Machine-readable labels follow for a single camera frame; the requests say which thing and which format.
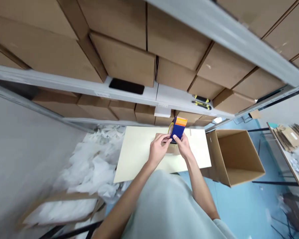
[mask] open cardboard box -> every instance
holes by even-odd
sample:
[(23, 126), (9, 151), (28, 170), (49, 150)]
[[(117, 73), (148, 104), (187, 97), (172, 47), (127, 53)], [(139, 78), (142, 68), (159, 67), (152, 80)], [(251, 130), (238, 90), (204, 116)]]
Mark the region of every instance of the open cardboard box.
[[(36, 225), (29, 225), (24, 223), (25, 219), (33, 212), (35, 211), (41, 204), (45, 202), (52, 202), (52, 201), (66, 201), (66, 200), (81, 200), (81, 199), (97, 199), (95, 208), (93, 211), (87, 215), (85, 218), (82, 218), (80, 220), (75, 221), (68, 221), (68, 222), (60, 222), (60, 223), (51, 223), (51, 224), (36, 224)], [(90, 219), (99, 209), (103, 207), (104, 201), (98, 196), (98, 194), (92, 194), (89, 195), (88, 193), (71, 193), (68, 194), (66, 192), (58, 193), (54, 196), (48, 197), (46, 199), (41, 199), (35, 201), (33, 204), (30, 205), (28, 210), (22, 215), (20, 220), (18, 221), (16, 228), (18, 230), (21, 230), (23, 228), (29, 228), (33, 226), (57, 226), (57, 225), (66, 225), (68, 223), (77, 223), (77, 222), (84, 222), (88, 219)]]
[(204, 177), (232, 187), (265, 175), (246, 130), (219, 129), (206, 138), (212, 167), (201, 169)]

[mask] metal table leg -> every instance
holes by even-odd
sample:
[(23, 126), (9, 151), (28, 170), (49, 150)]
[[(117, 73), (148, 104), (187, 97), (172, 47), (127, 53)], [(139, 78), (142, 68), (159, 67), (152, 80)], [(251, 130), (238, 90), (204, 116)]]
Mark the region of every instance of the metal table leg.
[(266, 182), (266, 181), (253, 181), (253, 183), (283, 185), (283, 186), (299, 186), (297, 182)]
[(251, 129), (248, 130), (248, 132), (257, 132), (257, 131), (266, 131), (266, 130), (270, 130), (268, 127), (267, 128), (260, 128), (260, 129)]

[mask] table surface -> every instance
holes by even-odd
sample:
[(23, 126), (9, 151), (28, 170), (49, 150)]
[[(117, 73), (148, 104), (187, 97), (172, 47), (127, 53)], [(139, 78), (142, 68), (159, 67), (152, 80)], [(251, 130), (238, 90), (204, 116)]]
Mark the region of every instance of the table surface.
[[(114, 182), (133, 180), (149, 158), (150, 143), (154, 140), (156, 133), (167, 132), (167, 127), (127, 126)], [(198, 167), (211, 167), (205, 130), (186, 128), (184, 132), (188, 137)], [(166, 154), (156, 169), (162, 169), (168, 173), (188, 170), (180, 154)]]
[(279, 140), (277, 139), (275, 133), (273, 132), (273, 129), (274, 129), (274, 128), (277, 128), (278, 125), (275, 124), (275, 123), (269, 123), (269, 122), (267, 122), (267, 125), (268, 125), (268, 127), (269, 127), (269, 129), (270, 129), (270, 132), (271, 132), (273, 138), (275, 139), (275, 141), (276, 141), (276, 143), (277, 143), (277, 145), (278, 145), (278, 148), (280, 149), (280, 151), (281, 151), (281, 153), (282, 153), (284, 159), (286, 160), (286, 162), (287, 162), (287, 164), (288, 164), (288, 166), (289, 166), (289, 168), (290, 168), (292, 174), (294, 175), (294, 177), (295, 177), (297, 183), (299, 184), (299, 173), (297, 173), (297, 172), (293, 169), (293, 167), (292, 167), (292, 165), (291, 165), (291, 163), (290, 163), (290, 159), (292, 159), (292, 155), (291, 155), (291, 153), (289, 153), (288, 151), (284, 150), (284, 148), (282, 147), (281, 143), (280, 143)]

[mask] metal shelf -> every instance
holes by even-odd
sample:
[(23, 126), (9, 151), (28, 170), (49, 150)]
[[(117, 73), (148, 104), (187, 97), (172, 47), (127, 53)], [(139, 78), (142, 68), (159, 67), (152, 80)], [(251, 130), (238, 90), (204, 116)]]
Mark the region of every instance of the metal shelf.
[(299, 69), (237, 22), (211, 0), (148, 0), (208, 38), (263, 68), (291, 86)]
[(194, 105), (191, 94), (169, 86), (154, 82), (154, 87), (145, 87), (142, 95), (109, 88), (112, 81), (107, 77), (104, 84), (84, 81), (63, 76), (51, 75), (34, 70), (19, 70), (0, 66), (0, 80), (7, 80), (23, 84), (48, 87), (52, 89), (71, 91), (80, 94), (101, 96), (116, 100), (129, 101), (139, 104), (161, 106), (173, 110), (188, 111), (196, 114), (212, 115), (216, 117), (234, 118), (226, 112), (211, 110)]

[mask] white shelf frame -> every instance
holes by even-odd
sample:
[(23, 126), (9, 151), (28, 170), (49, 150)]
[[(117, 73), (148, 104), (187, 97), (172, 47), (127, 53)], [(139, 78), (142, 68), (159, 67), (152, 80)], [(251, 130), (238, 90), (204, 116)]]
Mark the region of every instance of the white shelf frame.
[(71, 91), (80, 94), (101, 96), (115, 100), (129, 101), (139, 104), (160, 106), (173, 110), (187, 111), (196, 114), (210, 115), (233, 119), (235, 116), (219, 110), (207, 110), (196, 106), (191, 94), (169, 86), (154, 82), (154, 87), (145, 87), (142, 95), (109, 88), (111, 77), (104, 84), (79, 80), (64, 76), (51, 75), (34, 70), (19, 70), (0, 66), (0, 80), (18, 82), (28, 85), (47, 87), (57, 90)]

